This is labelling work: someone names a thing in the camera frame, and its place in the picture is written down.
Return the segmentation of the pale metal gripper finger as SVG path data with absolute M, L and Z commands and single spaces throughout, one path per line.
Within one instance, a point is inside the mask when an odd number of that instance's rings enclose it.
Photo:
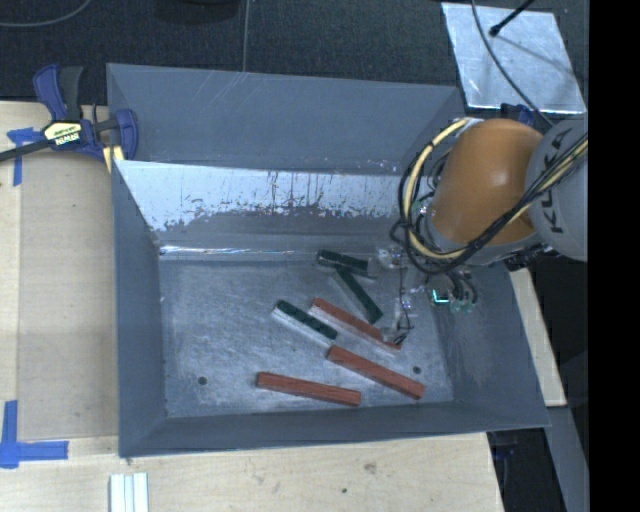
M 392 347 L 401 347 L 412 330 L 410 302 L 400 295 L 394 302 L 391 319 L 384 325 L 383 341 Z
M 403 268 L 402 251 L 397 248 L 378 248 L 368 258 L 367 275 L 378 278 L 386 272 L 399 271 Z

